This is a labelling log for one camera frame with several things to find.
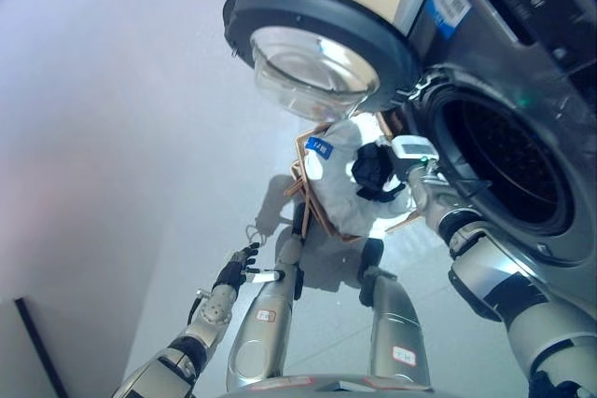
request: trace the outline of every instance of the washing machine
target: washing machine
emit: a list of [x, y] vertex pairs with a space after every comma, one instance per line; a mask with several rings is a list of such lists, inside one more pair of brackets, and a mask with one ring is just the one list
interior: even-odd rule
[[595, 0], [423, 0], [406, 35], [352, 0], [223, 15], [267, 96], [315, 121], [396, 109], [535, 276], [595, 310]]

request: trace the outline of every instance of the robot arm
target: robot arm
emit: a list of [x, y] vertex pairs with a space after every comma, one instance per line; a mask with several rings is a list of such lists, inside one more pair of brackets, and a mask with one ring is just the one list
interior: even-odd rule
[[114, 398], [188, 398], [215, 349], [226, 334], [232, 305], [254, 263], [258, 243], [236, 252], [220, 271], [211, 293], [198, 292], [197, 318], [165, 349], [136, 370], [114, 393]]
[[451, 284], [479, 316], [506, 326], [530, 396], [597, 395], [594, 319], [513, 256], [518, 242], [485, 221], [442, 178], [435, 160], [411, 166], [409, 184], [427, 225], [450, 247]]

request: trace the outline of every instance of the white garment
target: white garment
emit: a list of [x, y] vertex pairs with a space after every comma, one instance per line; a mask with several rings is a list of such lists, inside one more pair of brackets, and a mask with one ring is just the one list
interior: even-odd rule
[[[307, 150], [305, 170], [329, 221], [340, 233], [382, 239], [388, 227], [404, 222], [415, 210], [408, 187], [400, 191], [394, 200], [385, 203], [356, 195], [361, 189], [351, 173], [356, 151], [364, 144], [383, 138], [375, 116], [359, 114], [339, 121], [316, 137], [331, 144], [333, 149], [328, 159], [322, 158], [316, 151]], [[394, 176], [384, 189], [389, 190], [398, 183]]]

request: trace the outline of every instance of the floor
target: floor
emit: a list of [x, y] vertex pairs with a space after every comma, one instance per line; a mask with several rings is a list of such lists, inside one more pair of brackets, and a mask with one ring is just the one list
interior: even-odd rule
[[[293, 139], [312, 124], [263, 100], [230, 56], [224, 1], [0, 0], [0, 291], [29, 297], [72, 396], [107, 396], [167, 345], [248, 226], [268, 237], [263, 267], [287, 235], [293, 204], [281, 192]], [[503, 326], [452, 290], [441, 241], [419, 222], [386, 247], [382, 266], [412, 295], [434, 386], [524, 396]], [[367, 370], [358, 250], [312, 229], [285, 373]], [[241, 290], [198, 396], [225, 392], [257, 288]]]

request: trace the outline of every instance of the wooden basket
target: wooden basket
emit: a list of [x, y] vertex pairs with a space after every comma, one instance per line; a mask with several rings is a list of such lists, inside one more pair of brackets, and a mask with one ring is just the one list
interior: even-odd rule
[[[388, 123], [386, 121], [386, 117], [382, 113], [377, 113], [375, 115], [377, 118], [380, 128], [382, 129], [383, 134], [388, 140], [392, 140], [395, 136]], [[325, 123], [322, 125], [317, 126], [314, 130], [310, 130], [309, 132], [305, 132], [301, 134], [299, 137], [295, 139], [295, 147], [297, 149], [298, 160], [295, 160], [292, 165], [290, 166], [290, 174], [292, 175], [295, 183], [292, 184], [286, 191], [285, 196], [292, 197], [296, 195], [299, 191], [305, 198], [306, 207], [305, 207], [305, 215], [303, 217], [302, 223], [302, 237], [306, 238], [307, 236], [307, 223], [309, 222], [310, 215], [313, 215], [313, 218], [319, 223], [321, 227], [324, 228], [326, 233], [332, 237], [339, 238], [344, 242], [354, 242], [356, 240], [360, 240], [363, 237], [358, 237], [356, 235], [346, 235], [340, 233], [334, 225], [329, 221], [327, 218], [327, 213], [324, 207], [321, 205], [317, 197], [315, 196], [315, 192], [312, 190], [311, 185], [309, 183], [309, 179], [307, 178], [307, 172], [305, 170], [305, 143], [312, 135], [321, 134], [325, 132], [331, 126], [330, 123]], [[404, 226], [405, 224], [409, 223], [413, 219], [419, 217], [417, 212], [413, 212], [409, 215], [409, 217], [395, 226], [391, 226], [387, 228], [385, 231], [386, 233], [390, 233], [400, 226]]]

